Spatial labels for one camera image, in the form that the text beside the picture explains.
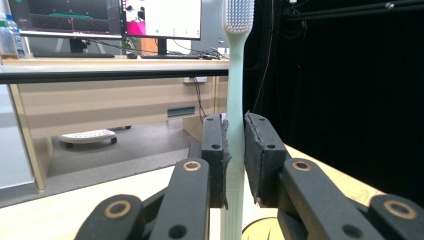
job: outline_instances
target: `water bottle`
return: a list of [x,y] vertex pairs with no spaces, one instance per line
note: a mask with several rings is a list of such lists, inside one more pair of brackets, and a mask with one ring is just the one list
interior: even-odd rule
[[3,15],[0,14],[0,58],[1,60],[18,59],[13,33],[7,26],[7,20],[2,18]]
[[19,32],[18,25],[16,25],[15,21],[13,21],[13,16],[11,14],[6,14],[7,25],[9,26],[9,30],[12,31],[13,37],[15,38],[15,46],[18,51],[19,58],[25,57],[24,47],[22,45],[22,38]]

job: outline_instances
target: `floor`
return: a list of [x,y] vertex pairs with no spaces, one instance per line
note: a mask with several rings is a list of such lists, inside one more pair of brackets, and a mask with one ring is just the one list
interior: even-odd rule
[[197,142],[183,130],[181,119],[111,130],[116,144],[104,141],[66,148],[52,138],[46,189],[39,191],[33,183],[0,190],[0,208],[174,165]]

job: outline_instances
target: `keyboard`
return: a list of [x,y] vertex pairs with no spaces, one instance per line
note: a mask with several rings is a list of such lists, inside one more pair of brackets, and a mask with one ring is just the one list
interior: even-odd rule
[[142,59],[200,59],[199,56],[184,54],[168,54],[168,55],[141,55]]
[[71,52],[41,52],[32,54],[36,58],[114,58],[109,53],[71,53]]

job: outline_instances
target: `toothbrush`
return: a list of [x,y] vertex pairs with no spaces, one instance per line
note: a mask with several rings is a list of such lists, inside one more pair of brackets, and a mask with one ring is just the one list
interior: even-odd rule
[[228,210],[221,211],[221,239],[241,239],[244,193],[243,55],[253,26],[254,0],[224,0],[223,28],[230,45],[226,139]]

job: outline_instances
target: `monitor screen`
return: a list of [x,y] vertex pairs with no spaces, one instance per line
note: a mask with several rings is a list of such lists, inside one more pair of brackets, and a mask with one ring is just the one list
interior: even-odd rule
[[119,0],[9,0],[23,36],[121,38]]
[[200,40],[202,0],[121,0],[123,36]]

